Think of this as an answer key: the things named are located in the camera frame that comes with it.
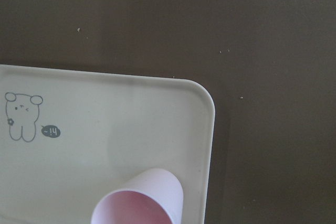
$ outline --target brown table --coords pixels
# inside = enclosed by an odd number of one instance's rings
[[[205,223],[336,223],[335,17],[336,0],[0,0],[0,63],[199,82]]]

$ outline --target white tray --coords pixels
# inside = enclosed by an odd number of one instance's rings
[[[0,115],[0,223],[90,223],[152,167],[180,180],[182,223],[204,222],[215,109],[199,84],[0,65]]]

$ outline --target cartoon bear drawing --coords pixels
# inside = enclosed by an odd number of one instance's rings
[[[9,134],[13,140],[22,138],[31,142],[36,135],[36,121],[39,117],[39,105],[43,98],[39,95],[6,93],[6,115]]]

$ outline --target pink cup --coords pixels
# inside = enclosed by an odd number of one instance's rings
[[[104,196],[91,224],[181,224],[183,190],[164,169],[146,170]]]

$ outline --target small flower drawing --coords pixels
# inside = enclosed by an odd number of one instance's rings
[[[12,126],[12,125],[14,124],[14,120],[11,119],[11,118],[9,118],[9,119],[7,120],[7,122],[8,122],[8,124],[9,124],[10,126]]]

